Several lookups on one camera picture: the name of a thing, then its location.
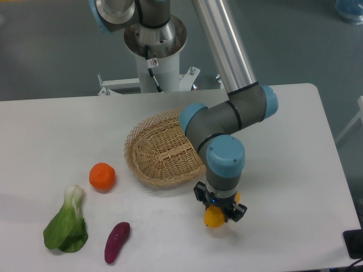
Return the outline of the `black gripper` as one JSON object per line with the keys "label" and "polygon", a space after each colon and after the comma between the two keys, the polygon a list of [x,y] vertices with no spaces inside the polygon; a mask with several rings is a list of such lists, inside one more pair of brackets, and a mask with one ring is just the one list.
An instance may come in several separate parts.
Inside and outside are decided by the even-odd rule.
{"label": "black gripper", "polygon": [[245,205],[236,203],[235,197],[237,192],[227,198],[217,197],[214,192],[209,192],[206,190],[206,185],[201,181],[195,185],[193,191],[197,201],[204,205],[205,210],[211,206],[219,207],[221,210],[223,210],[225,223],[227,223],[229,220],[238,222],[243,218],[247,211],[247,207]]}

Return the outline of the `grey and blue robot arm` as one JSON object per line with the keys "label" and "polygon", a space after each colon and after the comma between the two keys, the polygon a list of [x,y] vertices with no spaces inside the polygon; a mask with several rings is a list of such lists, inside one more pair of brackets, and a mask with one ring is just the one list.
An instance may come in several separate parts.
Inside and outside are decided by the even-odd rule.
{"label": "grey and blue robot arm", "polygon": [[[187,40],[183,22],[172,15],[169,1],[90,1],[101,31],[124,30],[134,54],[143,93],[181,89],[179,54]],[[187,106],[179,115],[184,135],[206,166],[206,182],[194,188],[206,208],[221,209],[224,220],[239,221],[246,207],[237,202],[245,149],[233,134],[261,122],[278,109],[278,99],[261,86],[252,70],[227,1],[194,1],[228,98],[207,107]]]}

